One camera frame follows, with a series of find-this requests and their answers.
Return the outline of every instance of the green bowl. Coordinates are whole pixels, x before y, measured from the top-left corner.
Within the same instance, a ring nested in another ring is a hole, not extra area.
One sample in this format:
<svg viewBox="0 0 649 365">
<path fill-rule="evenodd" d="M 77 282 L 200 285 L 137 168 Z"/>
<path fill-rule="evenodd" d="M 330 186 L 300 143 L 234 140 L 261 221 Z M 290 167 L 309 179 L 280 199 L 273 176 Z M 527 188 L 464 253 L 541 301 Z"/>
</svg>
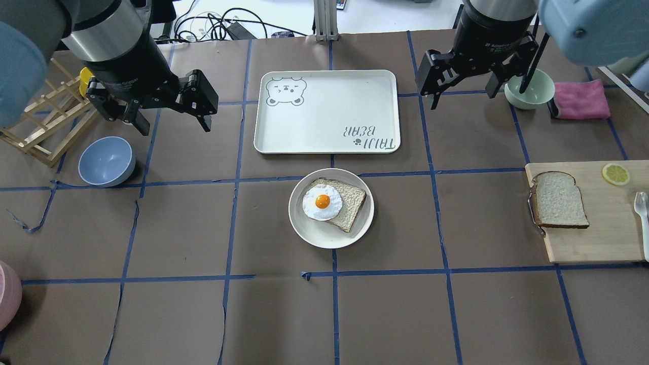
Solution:
<svg viewBox="0 0 649 365">
<path fill-rule="evenodd" d="M 554 97 L 554 81 L 547 73 L 537 69 L 532 81 L 523 94 L 519 92 L 522 77 L 512 77 L 505 84 L 505 97 L 514 107 L 519 109 L 536 109 Z"/>
</svg>

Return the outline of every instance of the white plate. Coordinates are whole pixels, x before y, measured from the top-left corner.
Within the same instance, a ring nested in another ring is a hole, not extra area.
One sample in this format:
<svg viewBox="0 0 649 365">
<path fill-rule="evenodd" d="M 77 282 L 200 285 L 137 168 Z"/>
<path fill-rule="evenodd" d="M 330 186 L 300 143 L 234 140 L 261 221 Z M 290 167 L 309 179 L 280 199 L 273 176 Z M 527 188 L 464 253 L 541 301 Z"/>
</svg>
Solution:
<svg viewBox="0 0 649 365">
<path fill-rule="evenodd" d="M 349 233 L 327 222 L 312 220 L 302 210 L 304 194 L 309 185 L 319 177 L 338 180 L 363 189 L 367 193 Z M 297 183 L 288 202 L 288 217 L 295 232 L 311 245 L 327 249 L 341 248 L 353 244 L 367 232 L 374 219 L 374 197 L 365 182 L 355 174 L 341 169 L 322 169 L 310 173 Z"/>
<path fill-rule="evenodd" d="M 262 77 L 254 130 L 261 153 L 392 153 L 400 145 L 397 79 L 386 69 Z"/>
</svg>

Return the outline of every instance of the slice of bread on cutting board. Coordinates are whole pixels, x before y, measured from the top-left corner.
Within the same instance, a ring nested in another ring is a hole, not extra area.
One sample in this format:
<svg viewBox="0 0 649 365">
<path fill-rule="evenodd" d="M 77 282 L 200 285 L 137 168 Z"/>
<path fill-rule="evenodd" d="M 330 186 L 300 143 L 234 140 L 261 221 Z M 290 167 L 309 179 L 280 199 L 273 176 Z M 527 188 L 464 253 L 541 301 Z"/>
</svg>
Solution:
<svg viewBox="0 0 649 365">
<path fill-rule="evenodd" d="M 311 185 L 309 185 L 309 189 L 318 184 L 333 186 L 340 194 L 340 198 L 343 200 L 343 208 L 340 210 L 340 213 L 326 222 L 335 225 L 346 233 L 349 233 L 352 230 L 352 225 L 354 224 L 358 212 L 361 210 L 365 197 L 367 196 L 365 190 L 345 184 L 338 180 L 329 180 L 322 177 L 312 182 Z"/>
<path fill-rule="evenodd" d="M 549 228 L 588 228 L 582 192 L 574 177 L 560 171 L 536 175 L 532 186 L 532 206 L 536 223 Z"/>
</svg>

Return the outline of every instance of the lemon slice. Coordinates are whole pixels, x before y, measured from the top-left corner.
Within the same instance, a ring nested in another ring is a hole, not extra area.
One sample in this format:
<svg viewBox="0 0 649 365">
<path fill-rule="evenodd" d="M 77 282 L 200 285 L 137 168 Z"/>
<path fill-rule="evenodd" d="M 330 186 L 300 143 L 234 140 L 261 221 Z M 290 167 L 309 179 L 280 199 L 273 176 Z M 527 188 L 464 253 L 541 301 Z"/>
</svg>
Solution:
<svg viewBox="0 0 649 365">
<path fill-rule="evenodd" d="M 617 186 L 627 185 L 631 180 L 629 171 L 618 164 L 606 164 L 602 168 L 602 177 L 609 183 Z"/>
</svg>

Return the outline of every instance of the egg white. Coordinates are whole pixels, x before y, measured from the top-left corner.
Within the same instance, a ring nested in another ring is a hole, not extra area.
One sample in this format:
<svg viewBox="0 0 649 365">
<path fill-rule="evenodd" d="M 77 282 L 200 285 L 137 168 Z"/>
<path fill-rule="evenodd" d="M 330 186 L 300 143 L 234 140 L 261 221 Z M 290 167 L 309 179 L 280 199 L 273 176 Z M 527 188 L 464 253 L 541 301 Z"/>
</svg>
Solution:
<svg viewBox="0 0 649 365">
<path fill-rule="evenodd" d="M 315 198 L 322 194 L 329 196 L 329 205 L 324 209 L 315 205 Z M 302 209 L 306 216 L 317 221 L 328 221 L 336 217 L 342 208 L 343 199 L 331 185 L 318 184 L 310 188 L 302 199 Z"/>
</svg>

